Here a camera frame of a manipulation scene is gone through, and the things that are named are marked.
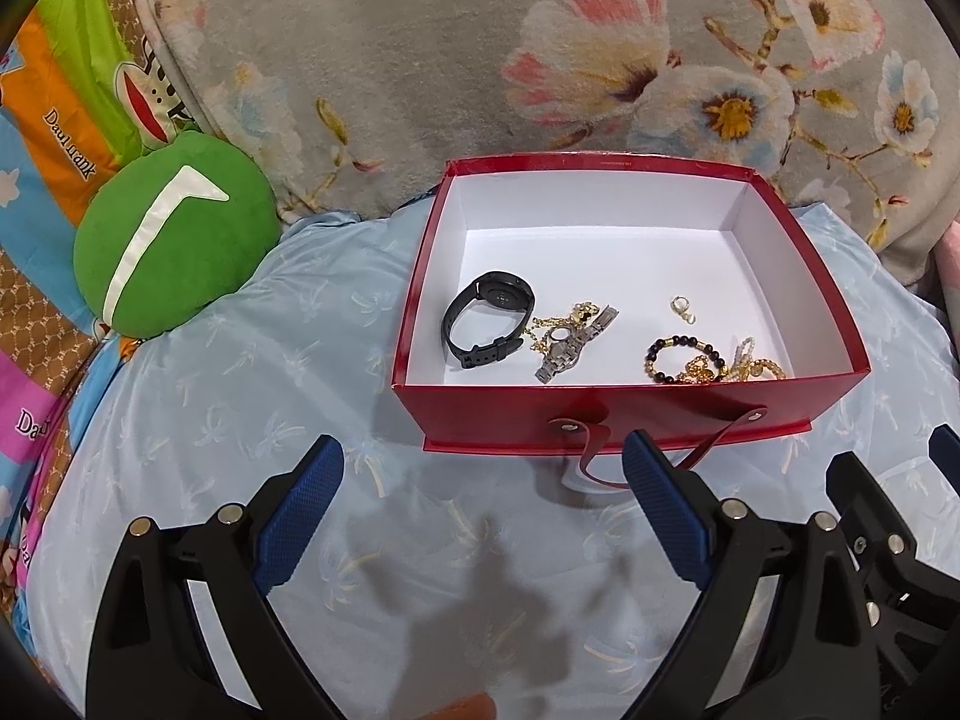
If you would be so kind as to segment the small gold clasp charm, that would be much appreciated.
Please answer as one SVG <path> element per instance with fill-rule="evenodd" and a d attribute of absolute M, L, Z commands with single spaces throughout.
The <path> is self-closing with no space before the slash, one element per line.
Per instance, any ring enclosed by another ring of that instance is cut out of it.
<path fill-rule="evenodd" d="M 693 323 L 697 321 L 697 317 L 695 317 L 692 309 L 690 309 L 690 301 L 686 299 L 685 296 L 675 296 L 675 298 L 670 301 L 670 309 L 685 323 L 688 323 L 688 325 L 693 325 Z"/>

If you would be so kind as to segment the silver wristwatch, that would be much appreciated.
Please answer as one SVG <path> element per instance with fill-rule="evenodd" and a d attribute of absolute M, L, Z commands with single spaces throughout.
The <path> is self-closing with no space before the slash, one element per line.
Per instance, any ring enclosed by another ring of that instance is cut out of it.
<path fill-rule="evenodd" d="M 542 353 L 535 378 L 540 383 L 550 383 L 578 366 L 586 346 L 599 338 L 618 316 L 619 311 L 612 305 L 597 310 L 576 305 L 573 316 L 558 320 L 545 333 L 547 349 Z"/>

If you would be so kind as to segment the black smartwatch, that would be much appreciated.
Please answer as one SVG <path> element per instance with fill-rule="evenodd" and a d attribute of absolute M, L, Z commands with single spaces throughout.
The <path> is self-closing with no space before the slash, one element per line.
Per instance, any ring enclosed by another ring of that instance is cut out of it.
<path fill-rule="evenodd" d="M 504 361 L 523 348 L 535 294 L 523 278 L 487 271 L 462 289 L 446 307 L 441 338 L 462 369 Z"/>

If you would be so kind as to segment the gold bangle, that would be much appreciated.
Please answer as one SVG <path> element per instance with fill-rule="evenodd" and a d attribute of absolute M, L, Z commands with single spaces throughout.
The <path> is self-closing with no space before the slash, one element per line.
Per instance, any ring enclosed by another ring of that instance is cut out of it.
<path fill-rule="evenodd" d="M 698 355 L 690 359 L 683 369 L 677 374 L 675 380 L 678 383 L 716 383 L 721 380 L 730 379 L 734 374 L 734 367 L 726 364 L 722 359 L 710 358 L 706 355 Z"/>

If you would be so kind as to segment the pink white plush toy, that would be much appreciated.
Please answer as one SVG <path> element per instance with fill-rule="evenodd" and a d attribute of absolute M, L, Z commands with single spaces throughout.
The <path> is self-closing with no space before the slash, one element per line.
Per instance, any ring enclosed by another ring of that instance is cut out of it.
<path fill-rule="evenodd" d="M 935 268 L 949 317 L 955 351 L 960 351 L 960 221 L 953 220 L 934 247 Z"/>

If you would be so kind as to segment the red gift box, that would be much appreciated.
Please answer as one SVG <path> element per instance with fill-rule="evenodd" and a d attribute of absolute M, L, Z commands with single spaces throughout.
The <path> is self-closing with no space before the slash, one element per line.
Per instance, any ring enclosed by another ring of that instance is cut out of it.
<path fill-rule="evenodd" d="M 446 307 L 487 271 L 535 294 L 523 348 L 462 369 Z M 685 296 L 697 317 L 670 309 Z M 553 382 L 545 333 L 576 305 L 619 316 Z M 678 383 L 698 355 L 734 367 Z M 838 286 L 775 189 L 747 167 L 617 153 L 452 161 L 428 216 L 392 387 L 430 452 L 556 457 L 566 486 L 613 493 L 643 429 L 665 450 L 804 433 L 869 374 Z"/>

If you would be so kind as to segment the green round plush pillow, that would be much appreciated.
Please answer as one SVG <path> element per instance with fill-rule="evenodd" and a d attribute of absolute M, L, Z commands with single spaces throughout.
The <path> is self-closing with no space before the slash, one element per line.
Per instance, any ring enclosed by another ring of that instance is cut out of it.
<path fill-rule="evenodd" d="M 73 273 L 98 320 L 148 340 L 234 293 L 279 238 L 259 166 L 184 132 L 99 188 L 76 228 Z"/>

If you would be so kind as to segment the colourful cartoon bedsheet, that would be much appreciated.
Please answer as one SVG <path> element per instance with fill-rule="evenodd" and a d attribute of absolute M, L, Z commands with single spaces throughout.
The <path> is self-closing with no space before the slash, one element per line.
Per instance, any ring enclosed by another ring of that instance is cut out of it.
<path fill-rule="evenodd" d="M 135 349 L 73 275 L 76 228 L 121 167 L 206 120 L 149 0 L 37 0 L 2 59 L 2 614 L 109 382 Z"/>

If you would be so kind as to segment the grey floral blanket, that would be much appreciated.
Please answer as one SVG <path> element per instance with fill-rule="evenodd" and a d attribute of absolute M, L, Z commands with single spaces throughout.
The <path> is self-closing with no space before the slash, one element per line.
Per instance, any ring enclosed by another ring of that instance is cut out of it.
<path fill-rule="evenodd" d="M 199 122 L 296 220 L 480 154 L 748 167 L 903 283 L 958 215 L 958 57 L 924 0 L 133 0 Z"/>

